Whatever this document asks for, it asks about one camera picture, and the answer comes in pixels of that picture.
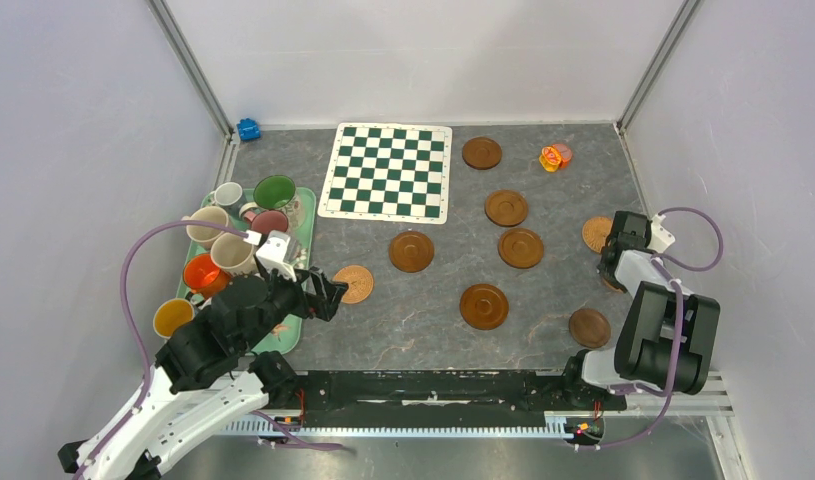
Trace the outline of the brown wooden ridged coaster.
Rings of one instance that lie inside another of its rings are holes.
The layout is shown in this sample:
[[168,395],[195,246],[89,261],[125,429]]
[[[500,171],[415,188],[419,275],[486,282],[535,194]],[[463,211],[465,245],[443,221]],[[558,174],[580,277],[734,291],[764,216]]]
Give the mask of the brown wooden ridged coaster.
[[518,269],[532,268],[539,264],[544,256],[541,237],[525,228],[505,231],[499,238],[497,250],[507,265]]
[[487,218],[501,227],[515,227],[528,216],[529,206],[524,196],[514,190],[497,190],[484,203]]
[[459,311],[463,320],[478,330],[493,330],[501,326],[509,314],[506,295],[496,286],[475,284],[461,295]]
[[417,273],[427,268],[435,254],[432,240],[418,231],[405,231],[396,235],[388,248],[393,266],[406,273]]

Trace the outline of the dark walnut coaster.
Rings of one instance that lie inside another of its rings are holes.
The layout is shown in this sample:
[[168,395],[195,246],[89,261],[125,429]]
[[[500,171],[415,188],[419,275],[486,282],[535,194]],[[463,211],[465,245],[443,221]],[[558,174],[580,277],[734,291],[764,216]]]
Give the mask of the dark walnut coaster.
[[568,321],[568,328],[572,338],[588,349],[605,346],[612,334],[607,318],[592,308],[580,308],[573,312]]

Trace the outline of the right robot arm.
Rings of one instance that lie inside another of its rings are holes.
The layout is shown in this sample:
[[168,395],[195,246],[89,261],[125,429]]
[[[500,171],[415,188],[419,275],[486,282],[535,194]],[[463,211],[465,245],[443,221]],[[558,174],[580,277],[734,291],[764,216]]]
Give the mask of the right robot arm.
[[675,238],[664,218],[618,211],[609,223],[597,272],[632,303],[614,347],[592,340],[567,362],[560,392],[574,408],[634,393],[694,395],[707,382],[721,307],[668,271],[678,261],[666,253]]

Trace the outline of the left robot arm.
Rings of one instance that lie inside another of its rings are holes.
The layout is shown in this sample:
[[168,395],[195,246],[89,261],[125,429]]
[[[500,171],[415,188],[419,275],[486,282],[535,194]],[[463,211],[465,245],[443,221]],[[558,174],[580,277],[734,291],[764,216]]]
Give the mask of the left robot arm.
[[231,421],[268,403],[289,405],[297,377],[280,353],[259,354],[236,373],[240,359],[288,316],[330,321],[348,290],[316,267],[294,273],[231,280],[159,349],[132,405],[60,448],[63,470],[76,479],[160,479]]

